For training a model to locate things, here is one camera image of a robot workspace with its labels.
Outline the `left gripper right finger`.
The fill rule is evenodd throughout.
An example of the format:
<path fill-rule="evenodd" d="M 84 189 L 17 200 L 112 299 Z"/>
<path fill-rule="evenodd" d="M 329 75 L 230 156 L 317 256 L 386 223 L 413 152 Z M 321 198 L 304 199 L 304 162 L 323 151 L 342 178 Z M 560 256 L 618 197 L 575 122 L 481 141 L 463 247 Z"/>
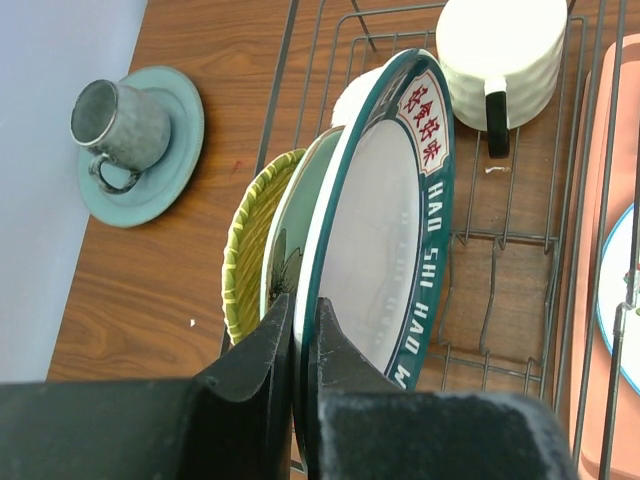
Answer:
<path fill-rule="evenodd" d="M 407 392 L 346 338 L 319 299 L 309 360 L 313 479 L 576 479 L 555 414 L 523 394 Z"/>

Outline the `woven bamboo tray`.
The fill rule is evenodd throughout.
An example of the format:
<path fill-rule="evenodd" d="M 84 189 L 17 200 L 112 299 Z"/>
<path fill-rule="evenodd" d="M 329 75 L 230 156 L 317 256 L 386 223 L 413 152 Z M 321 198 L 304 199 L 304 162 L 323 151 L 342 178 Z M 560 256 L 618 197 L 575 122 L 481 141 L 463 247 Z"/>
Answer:
<path fill-rule="evenodd" d="M 227 234 L 221 270 L 222 311 L 230 343 L 260 322 L 261 270 L 267 236 L 289 180 L 306 150 L 274 158 L 248 185 Z"/>

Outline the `chinese text plate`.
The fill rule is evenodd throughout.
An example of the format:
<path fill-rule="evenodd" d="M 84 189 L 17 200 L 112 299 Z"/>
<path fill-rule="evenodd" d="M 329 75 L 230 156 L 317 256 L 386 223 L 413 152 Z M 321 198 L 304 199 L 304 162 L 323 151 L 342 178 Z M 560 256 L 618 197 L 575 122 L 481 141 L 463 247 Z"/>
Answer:
<path fill-rule="evenodd" d="M 303 252 L 293 321 L 296 352 L 300 356 L 308 354 L 313 335 L 315 308 L 326 249 L 337 203 L 353 155 L 354 143 L 350 141 L 352 130 L 351 126 L 346 126 L 341 132 L 322 177 L 312 211 Z"/>

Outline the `cream mug black handle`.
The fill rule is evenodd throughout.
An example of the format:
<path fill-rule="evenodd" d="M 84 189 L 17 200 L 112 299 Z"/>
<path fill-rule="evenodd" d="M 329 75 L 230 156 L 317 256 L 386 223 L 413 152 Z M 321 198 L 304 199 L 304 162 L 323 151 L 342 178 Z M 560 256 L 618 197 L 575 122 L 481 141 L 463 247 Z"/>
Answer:
<path fill-rule="evenodd" d="M 448 1 L 436 49 L 456 118 L 484 132 L 491 158 L 556 89 L 568 21 L 565 1 Z"/>

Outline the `light blue plate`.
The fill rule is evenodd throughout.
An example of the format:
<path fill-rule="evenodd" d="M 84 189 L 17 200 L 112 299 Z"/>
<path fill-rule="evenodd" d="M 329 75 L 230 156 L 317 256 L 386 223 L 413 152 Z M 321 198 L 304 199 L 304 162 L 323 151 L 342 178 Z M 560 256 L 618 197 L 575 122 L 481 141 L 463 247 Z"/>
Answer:
<path fill-rule="evenodd" d="M 316 200 L 342 126 L 323 132 L 307 148 L 287 182 L 267 235 L 261 270 L 260 315 L 283 293 L 297 289 Z"/>

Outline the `white bowl orange rim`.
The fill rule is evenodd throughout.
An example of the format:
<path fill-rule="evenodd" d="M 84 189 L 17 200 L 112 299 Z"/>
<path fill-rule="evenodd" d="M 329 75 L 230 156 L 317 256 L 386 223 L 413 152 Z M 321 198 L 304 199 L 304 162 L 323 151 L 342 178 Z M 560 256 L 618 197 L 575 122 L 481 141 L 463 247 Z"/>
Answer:
<path fill-rule="evenodd" d="M 382 67 L 374 68 L 359 75 L 348 84 L 334 104 L 330 122 L 331 128 L 345 126 L 351 115 L 361 109 L 382 71 Z"/>

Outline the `green rim hao shi plate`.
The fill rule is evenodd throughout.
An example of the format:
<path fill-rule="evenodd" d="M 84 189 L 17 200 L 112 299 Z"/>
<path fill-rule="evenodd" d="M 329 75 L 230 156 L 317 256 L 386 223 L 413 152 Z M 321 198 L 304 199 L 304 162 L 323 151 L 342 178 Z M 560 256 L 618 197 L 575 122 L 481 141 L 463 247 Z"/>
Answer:
<path fill-rule="evenodd" d="M 438 310 L 453 216 L 455 132 L 436 58 L 384 65 L 353 128 L 319 295 L 356 349 L 396 386 L 416 387 Z M 293 411 L 307 470 L 308 354 L 296 352 Z"/>

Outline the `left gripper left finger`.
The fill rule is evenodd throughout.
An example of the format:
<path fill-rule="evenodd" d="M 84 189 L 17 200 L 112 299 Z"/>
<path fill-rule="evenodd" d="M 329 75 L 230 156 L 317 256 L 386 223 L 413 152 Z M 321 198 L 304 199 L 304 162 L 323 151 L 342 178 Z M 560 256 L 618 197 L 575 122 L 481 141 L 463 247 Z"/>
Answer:
<path fill-rule="evenodd" d="M 8 384 L 5 479 L 286 479 L 293 301 L 192 377 Z"/>

